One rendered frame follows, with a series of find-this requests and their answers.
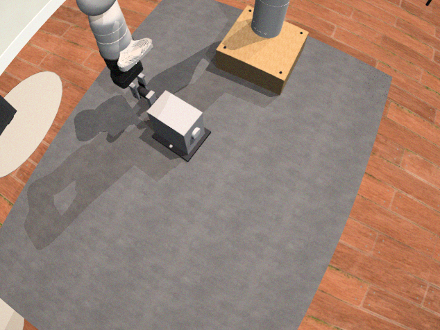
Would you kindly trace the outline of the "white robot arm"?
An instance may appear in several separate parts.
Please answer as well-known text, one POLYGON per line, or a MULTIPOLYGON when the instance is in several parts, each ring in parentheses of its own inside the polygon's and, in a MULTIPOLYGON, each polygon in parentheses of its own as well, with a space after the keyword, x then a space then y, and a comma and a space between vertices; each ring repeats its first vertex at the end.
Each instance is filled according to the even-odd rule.
MULTIPOLYGON (((277 37, 282 29, 290 0, 255 0, 251 28, 264 38, 277 37)), ((88 16, 95 39, 102 44, 116 42, 127 30, 117 0, 76 0, 88 16)))

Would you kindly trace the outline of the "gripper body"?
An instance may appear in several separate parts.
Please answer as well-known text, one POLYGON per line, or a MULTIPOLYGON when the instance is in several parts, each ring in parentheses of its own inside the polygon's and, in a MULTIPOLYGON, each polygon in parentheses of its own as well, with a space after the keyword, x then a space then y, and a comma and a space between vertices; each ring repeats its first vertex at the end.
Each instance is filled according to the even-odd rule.
POLYGON ((125 89, 143 71, 141 59, 153 48, 152 40, 144 38, 133 41, 127 27, 123 37, 113 43, 96 41, 99 53, 110 70, 114 84, 125 89))

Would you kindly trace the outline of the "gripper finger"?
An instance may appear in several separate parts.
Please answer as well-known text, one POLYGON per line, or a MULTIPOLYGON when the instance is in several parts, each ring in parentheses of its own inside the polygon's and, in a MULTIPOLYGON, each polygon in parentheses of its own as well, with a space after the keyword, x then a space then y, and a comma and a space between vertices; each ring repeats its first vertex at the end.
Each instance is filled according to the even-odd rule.
POLYGON ((142 74, 142 73, 140 73, 138 76, 137 76, 137 79, 138 79, 138 84, 139 84, 139 86, 143 86, 144 88, 146 88, 146 89, 148 89, 148 87, 146 86, 146 82, 145 82, 145 75, 144 74, 142 74))
POLYGON ((129 87, 130 87, 130 90, 131 90, 131 92, 133 94, 133 97, 135 97, 136 99, 140 100, 141 96, 139 94, 139 91, 136 88, 136 84, 131 83, 131 84, 129 84, 129 87))

